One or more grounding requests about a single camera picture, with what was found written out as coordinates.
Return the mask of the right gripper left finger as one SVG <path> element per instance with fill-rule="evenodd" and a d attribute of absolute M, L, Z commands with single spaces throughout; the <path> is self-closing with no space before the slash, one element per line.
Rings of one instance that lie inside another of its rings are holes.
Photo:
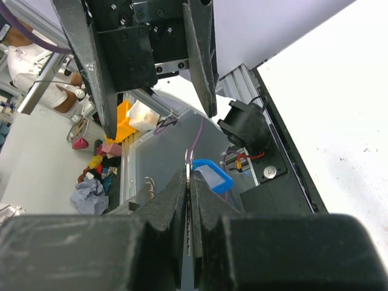
<path fill-rule="evenodd" d="M 181 287 L 186 174 L 129 215 L 21 215 L 1 226 L 2 290 Z"/>

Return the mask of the silver key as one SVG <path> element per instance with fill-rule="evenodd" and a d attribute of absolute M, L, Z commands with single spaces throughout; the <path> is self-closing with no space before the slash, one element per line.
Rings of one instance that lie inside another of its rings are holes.
<path fill-rule="evenodd" d="M 187 254 L 191 255 L 191 245 L 190 245 L 190 208 L 191 208 L 191 198 L 190 198 L 190 176 L 192 171 L 192 160 L 193 160 L 193 150 L 186 150 L 185 154 L 185 169 L 186 169 L 186 241 L 187 241 Z"/>

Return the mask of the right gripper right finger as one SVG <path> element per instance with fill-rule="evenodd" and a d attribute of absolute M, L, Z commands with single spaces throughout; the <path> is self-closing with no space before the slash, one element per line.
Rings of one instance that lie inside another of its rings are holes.
<path fill-rule="evenodd" d="M 190 179 L 191 242 L 199 290 L 386 290 L 387 273 L 363 225 L 337 214 L 242 213 Z"/>

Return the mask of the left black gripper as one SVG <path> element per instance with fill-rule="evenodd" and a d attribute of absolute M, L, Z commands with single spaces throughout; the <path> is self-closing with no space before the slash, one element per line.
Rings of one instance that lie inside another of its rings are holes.
<path fill-rule="evenodd" d="M 208 117 L 217 114 L 212 1 L 52 1 L 101 125 L 116 138 L 117 92 L 190 70 Z"/>

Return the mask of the solid blue key tag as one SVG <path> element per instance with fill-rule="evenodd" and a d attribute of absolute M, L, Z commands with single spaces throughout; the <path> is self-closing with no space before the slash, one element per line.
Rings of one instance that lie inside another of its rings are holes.
<path fill-rule="evenodd" d="M 192 170 L 200 172 L 209 187 L 218 195 L 229 191 L 234 185 L 232 177 L 212 160 L 193 160 Z"/>

